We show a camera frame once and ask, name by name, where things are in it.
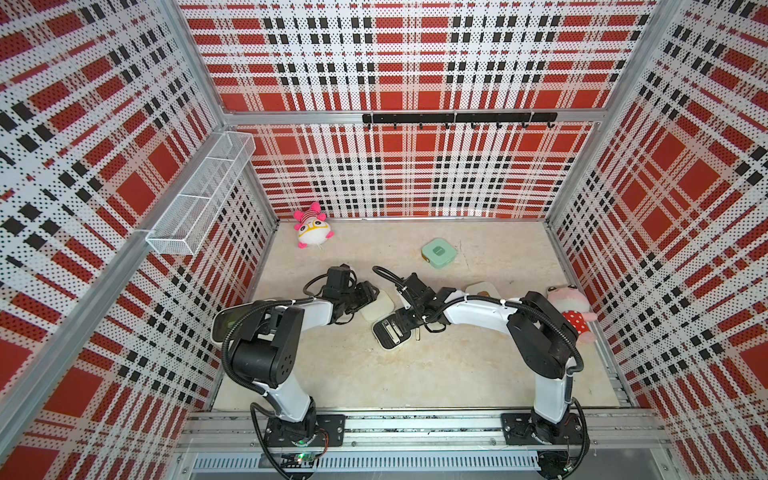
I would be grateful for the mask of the cream manicure case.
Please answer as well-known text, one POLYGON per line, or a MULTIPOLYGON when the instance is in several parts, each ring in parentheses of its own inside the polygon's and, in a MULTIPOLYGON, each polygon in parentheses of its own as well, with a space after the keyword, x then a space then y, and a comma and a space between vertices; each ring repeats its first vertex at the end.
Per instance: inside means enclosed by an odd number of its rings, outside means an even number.
POLYGON ((502 298, 497 288, 488 281, 471 284, 465 288, 464 292, 468 295, 477 295, 496 299, 502 298))
POLYGON ((393 300, 385 291, 379 292, 377 298, 362 307, 359 313, 370 323, 375 340, 386 351, 398 348, 413 337, 411 331, 405 328, 393 300))

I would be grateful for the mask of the mint green manicure case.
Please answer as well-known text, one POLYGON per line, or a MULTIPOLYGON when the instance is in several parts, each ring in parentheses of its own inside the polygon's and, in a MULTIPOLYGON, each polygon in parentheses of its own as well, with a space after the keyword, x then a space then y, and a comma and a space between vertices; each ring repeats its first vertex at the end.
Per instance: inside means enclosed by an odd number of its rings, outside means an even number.
POLYGON ((457 250, 443 238, 435 238, 421 248, 423 260, 435 269, 450 265, 457 255, 457 250))

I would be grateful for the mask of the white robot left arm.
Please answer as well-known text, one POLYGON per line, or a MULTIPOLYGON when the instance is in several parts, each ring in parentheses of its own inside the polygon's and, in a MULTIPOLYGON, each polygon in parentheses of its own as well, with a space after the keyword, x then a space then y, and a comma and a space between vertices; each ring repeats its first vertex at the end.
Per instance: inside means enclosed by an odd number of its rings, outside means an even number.
POLYGON ((373 304, 379 288, 360 281, 347 264, 330 267, 302 288, 299 299, 267 299, 218 312, 212 342, 221 349, 226 376, 270 405, 257 404, 255 416, 267 419, 260 442, 275 446, 338 446, 342 415, 318 416, 315 400, 300 386, 293 369, 301 334, 329 325, 344 325, 373 304))

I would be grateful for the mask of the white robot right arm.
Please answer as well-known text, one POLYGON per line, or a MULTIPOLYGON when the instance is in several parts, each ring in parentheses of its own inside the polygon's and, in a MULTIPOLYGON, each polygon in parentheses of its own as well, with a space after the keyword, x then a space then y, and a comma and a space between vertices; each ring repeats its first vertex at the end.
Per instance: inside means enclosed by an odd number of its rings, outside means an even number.
POLYGON ((469 294, 454 288, 434 291, 416 274, 400 277, 374 266, 373 272, 392 282, 403 306, 373 324, 380 346, 392 350, 421 328, 441 333, 449 326, 469 325, 509 336, 525 365, 534 372, 535 399, 530 416, 531 436, 542 444, 563 445, 578 416, 573 376, 584 369, 576 343, 579 333, 548 299, 530 291, 519 299, 469 294))

